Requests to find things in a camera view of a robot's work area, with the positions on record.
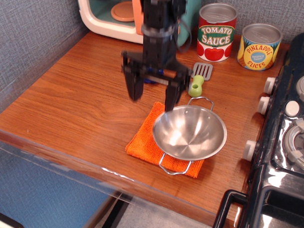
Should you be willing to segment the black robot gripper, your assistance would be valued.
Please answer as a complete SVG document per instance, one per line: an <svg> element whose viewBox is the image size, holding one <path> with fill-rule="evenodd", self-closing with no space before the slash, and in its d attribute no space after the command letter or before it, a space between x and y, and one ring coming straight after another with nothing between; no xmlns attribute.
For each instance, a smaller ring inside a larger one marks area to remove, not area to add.
<svg viewBox="0 0 304 228"><path fill-rule="evenodd" d="M143 50L121 52L121 69L125 76L128 95L133 101L138 101L144 91L144 75L148 73L147 68L162 69L164 75L156 72L153 75L166 81L165 112L170 112L189 86L192 73L192 70L180 63L176 57L178 20L169 19L163 23L145 20L141 28L144 32Z"/></svg>

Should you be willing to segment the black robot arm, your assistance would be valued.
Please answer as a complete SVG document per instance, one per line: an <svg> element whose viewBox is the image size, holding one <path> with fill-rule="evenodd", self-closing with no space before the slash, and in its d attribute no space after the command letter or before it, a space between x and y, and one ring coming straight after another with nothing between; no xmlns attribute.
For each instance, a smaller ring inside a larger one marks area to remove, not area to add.
<svg viewBox="0 0 304 228"><path fill-rule="evenodd" d="M165 111L173 110L183 91L189 87L192 70L176 58L178 21L185 13L186 0L140 0L144 14L143 51L122 51L122 71L129 97L141 98L144 81L167 86Z"/></svg>

